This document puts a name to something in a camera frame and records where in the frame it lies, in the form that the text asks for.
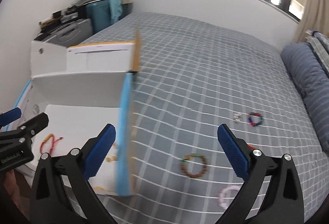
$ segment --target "open box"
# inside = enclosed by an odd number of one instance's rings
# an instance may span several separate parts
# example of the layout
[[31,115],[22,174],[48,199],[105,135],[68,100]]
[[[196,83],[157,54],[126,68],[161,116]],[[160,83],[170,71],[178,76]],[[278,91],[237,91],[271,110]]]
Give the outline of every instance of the open box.
[[[106,124],[116,128],[116,141],[97,175],[89,183],[97,194],[128,196],[134,193],[131,156],[132,81],[129,72],[136,52],[135,42],[89,44],[73,48],[32,42],[32,77],[15,107],[21,119],[6,130],[45,112],[49,124],[32,138],[34,160],[19,170],[31,184],[40,159],[40,145],[51,133],[63,137],[52,156],[66,155],[82,148]],[[47,152],[51,143],[46,143]],[[68,178],[64,184],[70,186]]]

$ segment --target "blue rubber fingertip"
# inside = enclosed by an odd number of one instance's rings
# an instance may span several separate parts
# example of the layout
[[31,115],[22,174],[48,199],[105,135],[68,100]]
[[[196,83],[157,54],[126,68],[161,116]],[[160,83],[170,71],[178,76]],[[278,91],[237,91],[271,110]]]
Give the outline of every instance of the blue rubber fingertip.
[[236,176],[243,178],[243,180],[246,181],[249,177],[248,160],[223,125],[218,127],[217,138],[231,166],[233,167]]
[[83,172],[83,177],[86,180],[96,176],[115,140],[116,129],[113,125],[108,124],[108,128],[105,130],[101,138],[97,141],[85,159],[85,170]]
[[21,118],[21,116],[22,116],[21,110],[18,107],[14,108],[0,115],[0,125],[4,127],[16,121],[17,119]]

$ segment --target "window sill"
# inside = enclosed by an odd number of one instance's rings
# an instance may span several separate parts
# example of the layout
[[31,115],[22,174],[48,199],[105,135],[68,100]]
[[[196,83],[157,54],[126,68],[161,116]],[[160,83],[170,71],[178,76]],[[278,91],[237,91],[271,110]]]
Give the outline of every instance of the window sill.
[[288,18],[290,18],[290,19],[291,19],[292,21],[294,21],[295,23],[297,23],[297,24],[300,23],[300,22],[297,21],[294,17],[292,17],[292,16],[290,16],[289,14],[285,13],[283,10],[280,10],[277,6],[273,5],[272,3],[269,3],[269,2],[267,2],[267,1],[265,1],[265,0],[258,0],[258,1],[260,1],[260,2],[262,2],[262,3],[264,3],[264,4],[267,4],[267,5],[269,5],[270,7],[276,9],[277,11],[281,12],[282,14],[284,14],[285,16],[287,16]]

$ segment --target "gray checkered bedsheet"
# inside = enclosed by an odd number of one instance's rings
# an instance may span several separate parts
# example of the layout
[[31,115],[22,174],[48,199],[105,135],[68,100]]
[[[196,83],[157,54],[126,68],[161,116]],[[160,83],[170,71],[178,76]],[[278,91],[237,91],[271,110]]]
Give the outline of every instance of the gray checkered bedsheet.
[[[242,185],[217,141],[222,123],[266,155],[293,156],[305,220],[312,216],[328,194],[328,158],[279,53],[243,33],[156,13],[131,14],[85,43],[132,40],[136,27],[144,42],[134,93],[136,195],[100,197],[116,221],[215,223],[224,212],[219,191]],[[264,115],[262,126],[247,123],[250,111]],[[234,123],[235,112],[243,115],[241,123]],[[201,178],[180,170],[180,160],[190,153],[208,160]],[[198,173],[199,160],[189,170]],[[268,184],[266,178],[250,215]],[[227,194],[228,204],[235,194]]]

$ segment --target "screw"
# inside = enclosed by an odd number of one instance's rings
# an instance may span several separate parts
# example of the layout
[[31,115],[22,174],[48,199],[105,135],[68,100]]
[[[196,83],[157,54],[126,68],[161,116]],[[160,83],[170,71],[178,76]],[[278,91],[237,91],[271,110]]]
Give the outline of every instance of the screw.
[[79,154],[79,152],[80,152],[80,150],[78,148],[74,148],[70,151],[70,154],[73,156],[76,156]]
[[291,160],[291,156],[289,154],[285,154],[284,158],[287,160],[287,161],[290,161]]
[[47,153],[43,153],[42,155],[41,155],[41,159],[42,160],[46,160],[48,158],[48,154]]
[[256,156],[261,156],[262,155],[262,152],[258,149],[253,150],[252,153]]

